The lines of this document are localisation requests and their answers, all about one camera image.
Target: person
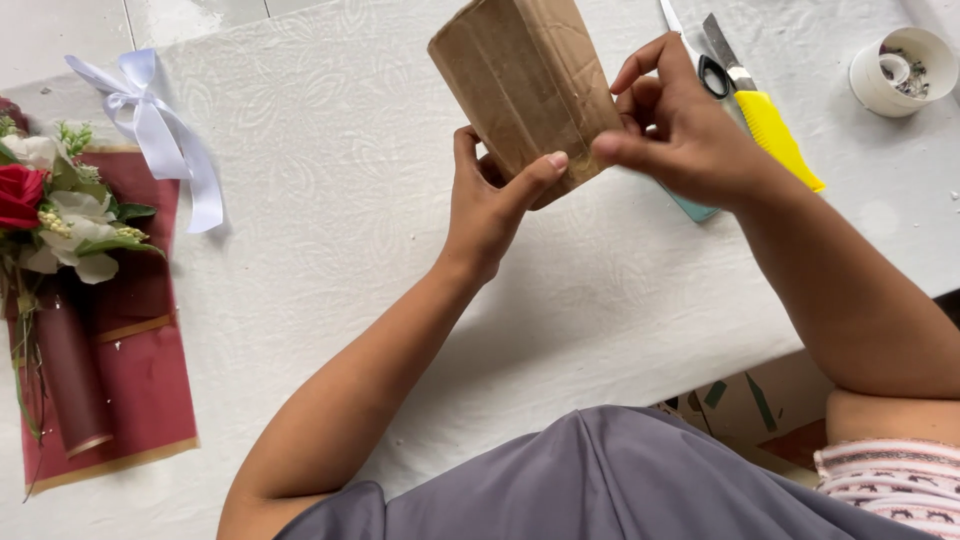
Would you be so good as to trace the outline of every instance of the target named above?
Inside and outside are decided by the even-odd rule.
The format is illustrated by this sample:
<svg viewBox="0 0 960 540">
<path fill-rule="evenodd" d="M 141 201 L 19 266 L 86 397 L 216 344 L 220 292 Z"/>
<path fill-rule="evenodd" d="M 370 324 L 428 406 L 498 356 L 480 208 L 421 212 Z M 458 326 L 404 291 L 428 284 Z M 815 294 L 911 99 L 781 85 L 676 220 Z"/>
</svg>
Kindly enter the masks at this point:
<svg viewBox="0 0 960 540">
<path fill-rule="evenodd" d="M 566 168 L 565 154 L 545 156 L 496 186 L 464 128 L 436 264 L 283 405 L 230 487 L 218 538 L 960 538 L 960 331 L 740 131 L 676 34 L 632 54 L 611 90 L 625 130 L 598 136 L 594 156 L 732 212 L 836 383 L 834 446 L 818 454 L 828 495 L 665 414 L 619 406 L 574 411 L 389 503 L 373 482 L 348 486 Z"/>
</svg>

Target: hand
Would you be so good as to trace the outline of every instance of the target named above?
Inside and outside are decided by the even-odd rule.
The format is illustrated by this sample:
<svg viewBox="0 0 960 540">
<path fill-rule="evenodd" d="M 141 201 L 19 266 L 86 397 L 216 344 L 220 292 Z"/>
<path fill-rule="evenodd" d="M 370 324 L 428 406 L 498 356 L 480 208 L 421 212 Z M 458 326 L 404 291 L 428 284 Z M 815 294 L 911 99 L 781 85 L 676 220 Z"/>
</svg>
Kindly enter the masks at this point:
<svg viewBox="0 0 960 540">
<path fill-rule="evenodd" d="M 659 79 L 643 76 L 654 69 Z M 618 95 L 626 131 L 593 140 L 593 155 L 604 162 L 648 174 L 687 199 L 724 209 L 737 209 L 785 172 L 704 90 L 676 33 L 633 53 L 611 92 Z M 656 128 L 648 130 L 652 124 Z"/>
<path fill-rule="evenodd" d="M 496 276 L 523 214 L 566 170 L 567 156 L 544 156 L 505 184 L 491 156 L 477 160 L 478 142 L 472 127 L 453 134 L 450 230 L 437 263 L 482 285 Z"/>
</svg>

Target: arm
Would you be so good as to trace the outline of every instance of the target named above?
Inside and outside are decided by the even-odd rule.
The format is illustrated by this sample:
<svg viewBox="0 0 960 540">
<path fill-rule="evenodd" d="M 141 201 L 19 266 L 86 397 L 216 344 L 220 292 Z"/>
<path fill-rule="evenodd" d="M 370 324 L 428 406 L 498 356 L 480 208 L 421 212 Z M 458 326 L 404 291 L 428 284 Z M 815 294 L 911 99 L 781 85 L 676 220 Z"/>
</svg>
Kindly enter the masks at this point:
<svg viewBox="0 0 960 540">
<path fill-rule="evenodd" d="M 524 212 L 566 169 L 544 157 L 509 185 L 484 180 L 470 128 L 454 136 L 450 230 L 436 264 L 369 329 L 290 397 L 230 487 L 218 538 L 272 538 L 307 506 L 347 484 L 484 283 Z"/>
<path fill-rule="evenodd" d="M 642 76 L 655 68 L 659 79 Z M 801 340 L 840 388 L 828 404 L 831 440 L 960 444 L 960 331 L 736 127 L 701 88 L 680 39 L 634 53 L 612 91 L 628 133 L 597 137 L 594 154 L 734 213 Z M 641 129 L 651 123 L 655 131 Z"/>
</svg>

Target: teal object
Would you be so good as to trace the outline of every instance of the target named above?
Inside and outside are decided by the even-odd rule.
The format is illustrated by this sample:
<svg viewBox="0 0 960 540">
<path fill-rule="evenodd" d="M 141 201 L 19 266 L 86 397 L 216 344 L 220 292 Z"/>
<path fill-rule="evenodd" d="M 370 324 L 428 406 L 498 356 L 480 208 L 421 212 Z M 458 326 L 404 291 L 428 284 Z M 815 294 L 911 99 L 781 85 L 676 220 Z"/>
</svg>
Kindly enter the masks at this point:
<svg viewBox="0 0 960 540">
<path fill-rule="evenodd" d="M 692 219 L 697 223 L 700 223 L 701 221 L 707 219 L 708 217 L 717 213 L 717 210 L 719 210 L 719 209 L 711 209 L 703 205 L 698 205 L 692 201 L 687 201 L 685 198 L 681 197 L 680 195 L 677 195 L 673 191 L 670 191 L 669 189 L 666 188 L 666 186 L 662 184 L 660 185 L 660 187 L 662 187 L 667 193 L 669 193 L 670 196 L 673 197 L 674 201 L 677 201 L 677 204 L 680 205 L 680 208 L 684 209 L 684 211 L 686 212 L 686 215 L 690 216 L 690 219 Z"/>
</svg>

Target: ribbon bow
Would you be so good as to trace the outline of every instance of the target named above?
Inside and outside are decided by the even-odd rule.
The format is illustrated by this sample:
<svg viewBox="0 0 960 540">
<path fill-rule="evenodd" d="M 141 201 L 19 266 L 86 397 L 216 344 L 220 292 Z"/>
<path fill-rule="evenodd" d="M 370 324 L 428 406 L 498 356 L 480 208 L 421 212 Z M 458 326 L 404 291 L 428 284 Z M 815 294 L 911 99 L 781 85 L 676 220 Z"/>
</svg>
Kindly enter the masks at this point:
<svg viewBox="0 0 960 540">
<path fill-rule="evenodd" d="M 147 91 L 156 71 L 154 49 L 120 55 L 117 64 L 127 78 L 126 83 L 117 81 L 100 68 L 75 56 L 66 56 L 64 59 L 85 81 L 109 92 L 104 99 L 104 112 L 117 131 L 140 145 L 154 178 L 190 182 L 193 215 L 186 231 L 202 233 L 223 223 L 224 204 L 220 197 L 220 186 L 206 150 L 177 114 Z M 117 120 L 117 113 L 127 104 L 133 105 L 133 121 Z"/>
</svg>

